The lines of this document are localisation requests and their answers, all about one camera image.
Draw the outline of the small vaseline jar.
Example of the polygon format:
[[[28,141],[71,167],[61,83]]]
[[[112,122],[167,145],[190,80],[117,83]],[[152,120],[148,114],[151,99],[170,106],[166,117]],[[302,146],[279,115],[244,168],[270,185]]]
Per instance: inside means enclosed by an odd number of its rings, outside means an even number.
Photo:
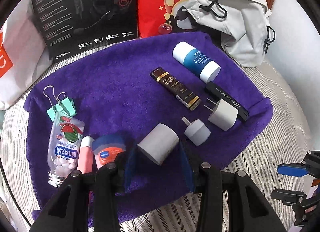
[[[97,168],[114,162],[117,154],[126,151],[125,139],[119,134],[108,134],[92,143]]]

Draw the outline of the white tape roll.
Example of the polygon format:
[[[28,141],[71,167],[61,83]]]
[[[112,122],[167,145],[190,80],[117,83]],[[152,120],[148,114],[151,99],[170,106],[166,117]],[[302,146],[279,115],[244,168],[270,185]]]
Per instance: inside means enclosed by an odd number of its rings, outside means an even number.
[[[138,148],[152,162],[162,165],[179,142],[178,135],[170,127],[159,123],[138,143]]]

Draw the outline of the small white plug adapter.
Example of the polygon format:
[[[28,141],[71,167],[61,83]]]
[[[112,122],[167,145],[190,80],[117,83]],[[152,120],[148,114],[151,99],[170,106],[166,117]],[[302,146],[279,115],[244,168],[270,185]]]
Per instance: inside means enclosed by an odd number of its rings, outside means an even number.
[[[209,138],[211,131],[200,119],[190,122],[182,117],[181,120],[187,125],[184,135],[196,146],[203,144]]]

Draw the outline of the pink tube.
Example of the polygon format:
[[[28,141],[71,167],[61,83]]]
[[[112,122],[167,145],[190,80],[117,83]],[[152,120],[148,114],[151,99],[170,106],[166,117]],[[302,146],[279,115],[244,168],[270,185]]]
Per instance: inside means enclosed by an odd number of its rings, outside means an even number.
[[[78,167],[81,173],[90,173],[93,168],[93,150],[94,139],[86,136],[82,139],[79,151]]]

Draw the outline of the white usb charger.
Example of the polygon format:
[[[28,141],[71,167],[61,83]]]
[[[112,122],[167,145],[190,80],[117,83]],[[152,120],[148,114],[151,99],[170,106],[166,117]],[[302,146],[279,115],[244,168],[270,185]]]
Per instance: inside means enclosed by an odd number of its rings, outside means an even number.
[[[210,108],[204,104],[204,107],[211,111],[211,114],[208,117],[209,122],[219,127],[223,131],[227,131],[234,126],[238,117],[237,108],[223,99],[219,99],[217,103],[209,98],[207,98],[207,101],[215,105],[214,108]]]

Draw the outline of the clear candy bottle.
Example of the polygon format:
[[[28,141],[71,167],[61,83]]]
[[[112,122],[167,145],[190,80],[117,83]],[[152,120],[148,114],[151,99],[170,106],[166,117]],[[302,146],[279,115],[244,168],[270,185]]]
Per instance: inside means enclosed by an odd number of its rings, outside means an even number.
[[[48,183],[58,188],[78,164],[84,122],[57,112],[49,138]]]

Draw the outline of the brown gold Grand Reserve tube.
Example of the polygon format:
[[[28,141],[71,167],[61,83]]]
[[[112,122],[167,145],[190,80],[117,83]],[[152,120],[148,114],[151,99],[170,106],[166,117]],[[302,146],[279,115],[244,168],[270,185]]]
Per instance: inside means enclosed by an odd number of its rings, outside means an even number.
[[[150,77],[166,88],[190,111],[195,110],[200,105],[201,98],[162,67],[151,71]]]

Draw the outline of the black Horizon lighter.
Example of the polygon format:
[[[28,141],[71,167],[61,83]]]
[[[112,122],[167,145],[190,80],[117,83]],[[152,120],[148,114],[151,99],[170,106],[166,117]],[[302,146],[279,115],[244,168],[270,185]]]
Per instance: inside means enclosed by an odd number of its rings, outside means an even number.
[[[229,105],[233,106],[238,110],[238,118],[241,121],[247,121],[249,118],[249,112],[245,109],[236,99],[234,99],[230,94],[223,90],[220,86],[213,82],[206,84],[204,88],[205,92],[209,95],[210,99],[214,102],[218,102],[220,99],[227,102]]]

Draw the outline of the green binder clip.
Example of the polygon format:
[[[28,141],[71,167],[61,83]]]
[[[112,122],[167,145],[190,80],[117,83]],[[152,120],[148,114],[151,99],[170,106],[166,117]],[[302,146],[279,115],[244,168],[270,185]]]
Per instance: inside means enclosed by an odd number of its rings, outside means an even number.
[[[77,114],[73,99],[66,95],[66,92],[55,94],[54,86],[48,85],[43,89],[43,95],[48,99],[50,108],[47,110],[47,115],[54,121],[58,112],[62,112],[70,117]]]

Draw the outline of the white blue cylindrical bottle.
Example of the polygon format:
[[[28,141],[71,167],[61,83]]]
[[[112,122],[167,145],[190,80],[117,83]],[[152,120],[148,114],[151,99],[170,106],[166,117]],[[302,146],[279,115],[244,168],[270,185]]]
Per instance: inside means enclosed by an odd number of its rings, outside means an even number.
[[[204,83],[213,81],[220,72],[220,65],[187,42],[179,42],[172,56]]]

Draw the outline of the purple towel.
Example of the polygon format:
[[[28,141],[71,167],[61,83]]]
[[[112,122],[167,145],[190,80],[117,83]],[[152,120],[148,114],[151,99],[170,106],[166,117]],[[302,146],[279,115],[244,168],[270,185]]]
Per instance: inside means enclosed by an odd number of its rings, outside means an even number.
[[[171,73],[201,100],[206,100],[205,84],[172,56],[174,47],[185,41],[213,59],[221,69],[215,83],[248,112],[247,121],[237,120],[228,131],[208,121],[209,110],[198,106],[188,110],[169,91],[150,77],[157,67]],[[184,138],[182,117],[199,119],[210,129],[210,137],[195,147],[200,157],[223,169],[268,125],[273,114],[270,99],[203,32],[159,35],[131,40],[95,52],[61,69],[35,85],[24,109],[28,112],[27,160],[33,189],[44,207],[56,188],[48,183],[47,152],[52,121],[43,89],[52,85],[65,92],[76,107],[76,117],[85,124],[84,134],[93,138],[118,133],[128,147],[136,146],[157,124],[170,127]]]

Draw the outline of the white Miniso plastic bag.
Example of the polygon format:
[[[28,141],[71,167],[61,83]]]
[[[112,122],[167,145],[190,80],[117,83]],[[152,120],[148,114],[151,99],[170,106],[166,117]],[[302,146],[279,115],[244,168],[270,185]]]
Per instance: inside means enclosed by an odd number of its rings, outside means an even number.
[[[1,110],[7,110],[52,64],[31,0],[1,27]]]

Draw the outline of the black headset box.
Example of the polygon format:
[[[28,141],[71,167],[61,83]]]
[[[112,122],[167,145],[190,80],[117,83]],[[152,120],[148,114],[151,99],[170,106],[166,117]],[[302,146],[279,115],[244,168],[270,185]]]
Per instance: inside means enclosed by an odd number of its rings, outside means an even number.
[[[32,0],[54,63],[138,37],[137,0]]]

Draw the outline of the grey Nike waist bag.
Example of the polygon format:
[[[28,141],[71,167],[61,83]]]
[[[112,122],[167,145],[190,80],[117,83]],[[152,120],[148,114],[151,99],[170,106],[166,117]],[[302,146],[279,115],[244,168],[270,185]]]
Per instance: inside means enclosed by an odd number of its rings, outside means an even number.
[[[185,9],[199,25],[221,33],[221,47],[242,67],[262,64],[276,33],[266,0],[189,0]]]

